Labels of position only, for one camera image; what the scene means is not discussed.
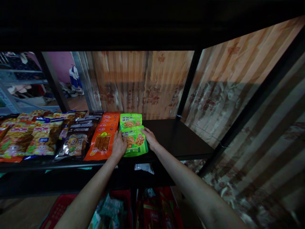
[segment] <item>plastic bag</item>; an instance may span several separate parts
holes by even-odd
[[[151,174],[155,174],[152,168],[152,165],[150,163],[145,163],[145,164],[135,164],[134,165],[134,170],[143,170],[147,171]]]

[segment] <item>hanging clothes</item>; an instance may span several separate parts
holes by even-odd
[[[82,84],[80,82],[77,68],[75,66],[70,68],[69,74],[70,74],[71,85],[75,88],[75,90],[80,91],[82,88]]]

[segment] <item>black metal shelf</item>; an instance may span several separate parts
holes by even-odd
[[[175,185],[161,163],[153,163],[155,174],[134,171],[134,165],[125,164],[115,169],[106,190],[126,190]],[[0,198],[22,198],[78,193],[100,167],[91,170],[61,169],[7,173],[0,178]]]
[[[213,148],[198,137],[190,128],[177,119],[146,120],[143,125],[149,128],[159,143],[178,160],[210,158]],[[68,159],[52,162],[53,158],[41,156],[20,163],[0,163],[0,172],[34,171],[102,166],[102,161],[71,161]],[[124,157],[119,165],[157,162],[153,151],[137,157]]]

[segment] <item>black snack package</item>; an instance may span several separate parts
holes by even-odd
[[[73,124],[54,160],[58,161],[67,157],[83,160],[90,147],[91,138],[97,125],[94,122]]]

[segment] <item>orange snack package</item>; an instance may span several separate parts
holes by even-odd
[[[14,157],[0,157],[0,162],[15,162],[19,163],[23,159],[23,156],[14,156]]]
[[[96,128],[84,161],[106,160],[112,153],[114,134],[118,128],[119,112],[106,112]]]

